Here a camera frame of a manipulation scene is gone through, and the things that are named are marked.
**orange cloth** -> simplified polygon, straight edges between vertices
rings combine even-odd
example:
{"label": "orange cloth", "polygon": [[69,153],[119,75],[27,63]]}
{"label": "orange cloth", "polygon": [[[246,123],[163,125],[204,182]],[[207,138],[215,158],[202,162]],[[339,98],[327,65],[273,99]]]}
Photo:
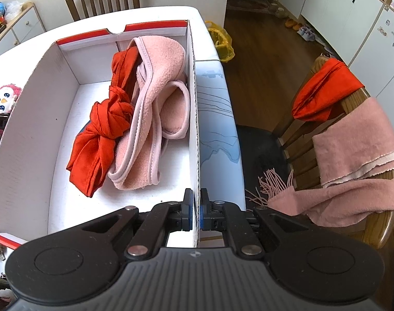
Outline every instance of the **orange cloth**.
{"label": "orange cloth", "polygon": [[336,104],[362,87],[345,63],[330,58],[299,91],[292,115],[302,121],[324,122],[336,118],[342,113]]}
{"label": "orange cloth", "polygon": [[131,127],[131,97],[139,62],[137,47],[113,56],[109,98],[93,105],[90,122],[73,143],[66,169],[70,171],[70,182],[85,196],[92,197],[103,185],[114,158],[115,139]]}

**plush toy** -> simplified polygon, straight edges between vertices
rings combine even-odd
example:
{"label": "plush toy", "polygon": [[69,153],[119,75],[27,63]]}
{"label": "plush toy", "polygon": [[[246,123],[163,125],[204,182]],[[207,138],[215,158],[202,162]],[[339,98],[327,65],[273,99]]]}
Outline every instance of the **plush toy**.
{"label": "plush toy", "polygon": [[21,89],[14,84],[4,85],[0,88],[0,114],[9,114],[16,103]]}

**drawer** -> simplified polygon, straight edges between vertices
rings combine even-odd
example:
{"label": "drawer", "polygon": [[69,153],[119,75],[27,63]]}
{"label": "drawer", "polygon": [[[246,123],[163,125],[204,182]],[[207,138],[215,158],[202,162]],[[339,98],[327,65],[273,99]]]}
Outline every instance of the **drawer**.
{"label": "drawer", "polygon": [[36,23],[36,25],[32,28],[32,30],[30,30],[30,32],[26,35],[26,37],[21,41],[21,43],[23,43],[23,42],[25,42],[25,41],[27,41],[27,40],[33,38],[33,37],[36,37],[37,35],[40,35],[40,34],[42,34],[42,33],[44,33],[44,29],[43,29],[43,27],[41,26],[41,23],[38,22],[38,23]]}
{"label": "drawer", "polygon": [[18,44],[13,32],[9,30],[0,40],[0,55],[14,48]]}
{"label": "drawer", "polygon": [[26,14],[24,14],[20,20],[14,24],[13,31],[17,36],[19,42],[22,42],[27,34],[32,30],[32,28],[38,24],[40,20],[37,17],[34,8],[31,8]]}

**pink fleece cloth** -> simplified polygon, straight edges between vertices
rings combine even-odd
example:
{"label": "pink fleece cloth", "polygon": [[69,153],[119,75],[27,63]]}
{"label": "pink fleece cloth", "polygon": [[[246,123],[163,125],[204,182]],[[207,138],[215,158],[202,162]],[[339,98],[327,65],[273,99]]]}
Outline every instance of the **pink fleece cloth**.
{"label": "pink fleece cloth", "polygon": [[290,186],[267,205],[290,216],[306,214],[323,227],[345,227],[373,212],[394,211],[394,179],[354,180],[303,191]]}
{"label": "pink fleece cloth", "polygon": [[374,97],[312,140],[323,187],[394,169],[394,129]]}
{"label": "pink fleece cloth", "polygon": [[159,159],[166,141],[184,138],[189,126],[190,96],[184,84],[183,47],[164,36],[134,38],[129,47],[133,45],[142,57],[133,93],[135,110],[131,129],[117,145],[115,163],[108,172],[118,189],[157,185]]}
{"label": "pink fleece cloth", "polygon": [[[323,188],[295,191],[288,186],[269,198],[268,207],[291,216],[307,214],[324,227],[394,211],[394,179],[363,179],[394,169],[394,130],[375,98],[312,139]],[[266,186],[260,182],[264,189],[270,187],[269,178],[265,175]]]}

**cardboard box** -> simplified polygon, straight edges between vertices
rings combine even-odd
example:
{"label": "cardboard box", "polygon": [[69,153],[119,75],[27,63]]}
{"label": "cardboard box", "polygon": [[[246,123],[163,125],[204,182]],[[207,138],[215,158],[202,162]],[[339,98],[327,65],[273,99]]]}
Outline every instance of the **cardboard box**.
{"label": "cardboard box", "polygon": [[[178,41],[187,53],[185,73],[191,97],[186,138],[172,140],[160,160],[160,183],[134,191],[116,189],[109,178],[92,198],[69,182],[67,162],[76,135],[95,101],[108,98],[114,53],[142,35]],[[181,201],[194,191],[193,230],[175,232],[169,245],[194,247],[198,240],[199,147],[193,40],[185,20],[131,24],[53,43],[40,57],[11,113],[0,144],[0,233],[32,240],[127,205],[149,211],[164,201]]]}

